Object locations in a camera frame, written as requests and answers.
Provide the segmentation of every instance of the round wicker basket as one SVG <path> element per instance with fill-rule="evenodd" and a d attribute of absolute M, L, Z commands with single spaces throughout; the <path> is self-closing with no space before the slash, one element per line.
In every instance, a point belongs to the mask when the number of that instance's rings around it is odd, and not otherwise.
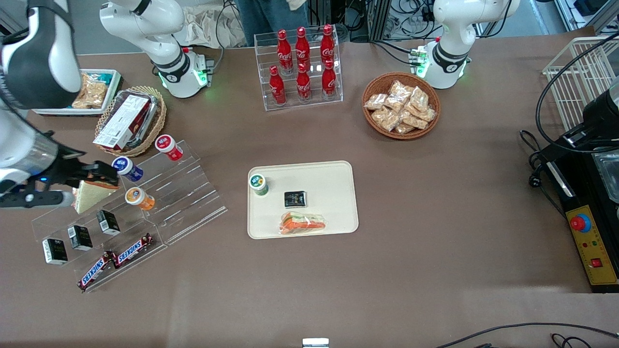
<path fill-rule="evenodd" d="M 155 115 L 155 118 L 150 122 L 149 128 L 147 130 L 148 135 L 146 136 L 146 139 L 142 141 L 142 144 L 140 144 L 140 146 L 136 147 L 135 149 L 130 149 L 130 150 L 125 150 L 126 148 L 123 150 L 110 150 L 110 149 L 104 148 L 101 145 L 96 145 L 100 150 L 105 151 L 109 154 L 113 154 L 115 156 L 135 157 L 145 152 L 155 142 L 155 139 L 157 138 L 157 136 L 159 135 L 159 132 L 163 129 L 163 125 L 165 124 L 165 115 L 166 115 L 167 107 L 165 106 L 165 101 L 163 100 L 163 96 L 161 95 L 161 93 L 159 93 L 158 90 L 152 87 L 146 87 L 146 86 L 131 87 L 129 88 L 129 90 L 154 95 L 159 101 L 159 106 L 157 107 L 157 114 Z M 114 103 L 110 103 L 110 105 L 105 110 L 103 115 L 101 115 L 101 117 L 99 118 L 99 121 L 97 122 L 97 128 L 95 129 L 95 137 L 99 135 L 99 132 L 101 131 L 101 129 L 103 129 L 103 127 L 107 123 L 108 118 L 111 115 L 111 111 L 113 107 L 114 107 Z"/>
<path fill-rule="evenodd" d="M 436 118 L 433 119 L 426 129 L 415 129 L 406 134 L 398 134 L 395 131 L 388 132 L 383 129 L 381 126 L 376 124 L 372 119 L 371 110 L 368 110 L 363 107 L 365 103 L 370 99 L 370 97 L 374 94 L 389 94 L 389 89 L 391 88 L 391 84 L 395 80 L 400 80 L 401 83 L 405 85 L 409 85 L 411 87 L 418 86 L 422 91 L 426 92 L 428 95 L 429 101 L 428 104 L 431 106 L 434 111 L 436 111 Z M 377 132 L 391 137 L 393 139 L 415 139 L 420 136 L 423 136 L 427 132 L 430 132 L 434 126 L 436 126 L 436 122 L 438 118 L 441 116 L 441 102 L 438 100 L 438 95 L 434 91 L 427 82 L 423 79 L 413 75 L 408 74 L 406 72 L 388 72 L 387 74 L 380 75 L 379 77 L 373 79 L 367 87 L 365 87 L 365 91 L 363 92 L 363 97 L 361 98 L 361 108 L 363 109 L 363 114 L 365 114 L 365 119 L 368 121 L 370 126 L 372 126 Z"/>

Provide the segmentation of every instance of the brown tabletop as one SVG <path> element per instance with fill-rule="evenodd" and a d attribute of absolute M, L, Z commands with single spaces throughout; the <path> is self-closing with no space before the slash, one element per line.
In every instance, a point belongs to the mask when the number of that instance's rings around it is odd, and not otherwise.
<path fill-rule="evenodd" d="M 211 88 L 186 100 L 165 94 L 165 132 L 201 156 L 229 211 L 85 295 L 71 272 L 45 264 L 30 226 L 41 211 L 0 212 L 0 345 L 299 347 L 328 337 L 335 348 L 434 347 L 525 321 L 616 331 L 619 296 L 589 294 L 566 223 L 527 185 L 529 151 L 518 137 L 535 129 L 542 68 L 575 35 L 479 40 L 465 76 L 438 92 L 436 128 L 409 142 L 381 136 L 361 112 L 370 80 L 406 69 L 374 46 L 343 45 L 343 103 L 268 113 L 254 51 L 227 51 Z M 80 62 L 164 92 L 145 54 Z M 545 123 L 558 129 L 553 108 Z M 90 143 L 95 119 L 35 119 L 87 150 L 84 160 L 111 160 Z M 251 168 L 331 160 L 353 167 L 355 233 L 250 239 Z M 617 346 L 540 328 L 458 347 L 550 347 L 550 332 Z"/>

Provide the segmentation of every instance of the clear acrylic bottle rack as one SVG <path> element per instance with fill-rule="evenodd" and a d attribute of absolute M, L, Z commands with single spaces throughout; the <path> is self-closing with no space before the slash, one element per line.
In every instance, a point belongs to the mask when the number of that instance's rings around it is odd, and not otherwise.
<path fill-rule="evenodd" d="M 56 208 L 32 221 L 38 242 L 47 238 L 64 242 L 69 261 L 60 267 L 72 269 L 76 283 L 99 260 L 104 251 L 111 250 L 120 254 L 146 233 L 150 234 L 153 238 L 151 245 L 119 269 L 110 265 L 110 268 L 104 270 L 94 283 L 88 286 L 86 292 L 91 292 L 136 267 L 227 211 L 218 192 L 199 165 L 199 157 L 184 141 L 178 145 L 183 150 L 183 158 L 174 162 L 165 154 L 157 154 L 139 163 L 138 167 L 144 171 L 144 176 L 139 181 L 134 183 L 121 176 L 120 189 L 83 214 L 78 214 L 72 207 Z M 153 196 L 155 207 L 143 211 L 125 202 L 126 191 L 136 186 Z M 115 215 L 120 234 L 112 236 L 101 231 L 97 212 L 102 209 Z M 80 251 L 71 248 L 67 229 L 73 225 L 88 229 L 92 249 Z M 42 247 L 41 261 L 45 262 Z"/>
<path fill-rule="evenodd" d="M 324 68 L 320 58 L 320 42 L 322 40 L 322 26 L 306 28 L 305 37 L 309 42 L 309 82 L 311 84 L 311 100 L 309 103 L 301 104 L 297 95 L 297 52 L 295 51 L 295 44 L 297 43 L 296 31 L 288 32 L 288 42 L 292 49 L 292 59 L 294 71 L 292 75 L 286 76 L 282 74 L 282 68 L 277 58 L 277 33 L 264 33 L 254 35 L 256 46 L 256 61 L 258 62 L 258 76 L 260 77 L 260 88 L 262 89 L 262 101 L 264 102 L 264 109 L 279 110 L 285 108 L 302 107 L 307 105 L 326 104 L 341 102 L 344 100 L 344 90 L 342 87 L 342 64 L 340 62 L 340 46 L 337 39 L 337 32 L 335 26 L 333 26 L 333 41 L 335 47 L 333 49 L 333 70 L 335 71 L 335 98 L 332 100 L 324 100 L 322 98 L 322 72 Z M 278 107 L 275 104 L 275 99 L 271 94 L 271 87 L 269 86 L 269 79 L 271 73 L 269 67 L 275 65 L 280 70 L 280 76 L 284 80 L 284 90 L 286 91 L 286 104 Z"/>

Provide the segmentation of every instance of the coca-cola bottle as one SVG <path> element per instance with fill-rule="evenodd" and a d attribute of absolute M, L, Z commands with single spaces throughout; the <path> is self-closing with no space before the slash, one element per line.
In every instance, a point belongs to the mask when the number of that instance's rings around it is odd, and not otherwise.
<path fill-rule="evenodd" d="M 322 98 L 325 100 L 333 100 L 335 98 L 335 71 L 333 71 L 333 60 L 331 59 L 327 59 L 324 62 Z"/>
<path fill-rule="evenodd" d="M 297 28 L 297 44 L 295 45 L 295 50 L 297 51 L 297 64 L 307 64 L 310 65 L 310 43 L 308 43 L 308 39 L 305 38 L 305 28 L 298 27 Z"/>
<path fill-rule="evenodd" d="M 299 74 L 297 75 L 297 92 L 301 104 L 307 104 L 311 99 L 310 77 L 308 76 L 307 65 L 299 64 Z"/>
<path fill-rule="evenodd" d="M 273 99 L 278 107 L 286 104 L 286 91 L 284 90 L 284 80 L 279 76 L 277 66 L 272 65 L 269 68 L 271 72 L 271 79 L 269 85 L 271 87 L 271 93 L 273 93 Z"/>
<path fill-rule="evenodd" d="M 333 60 L 333 48 L 335 47 L 335 42 L 333 41 L 333 27 L 331 24 L 327 24 L 322 29 L 322 41 L 320 42 L 320 58 L 322 59 L 322 65 L 327 61 L 327 59 Z"/>
<path fill-rule="evenodd" d="M 292 75 L 292 50 L 286 39 L 286 30 L 282 29 L 277 32 L 277 57 L 279 64 L 282 66 L 282 74 L 285 76 Z"/>

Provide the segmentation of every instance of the person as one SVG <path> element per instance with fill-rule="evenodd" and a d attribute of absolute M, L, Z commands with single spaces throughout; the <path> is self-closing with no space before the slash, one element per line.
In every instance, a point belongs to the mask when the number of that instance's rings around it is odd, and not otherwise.
<path fill-rule="evenodd" d="M 254 34 L 273 33 L 280 29 L 296 35 L 298 27 L 308 27 L 308 4 L 305 0 L 235 0 L 241 14 L 248 46 L 254 46 Z"/>

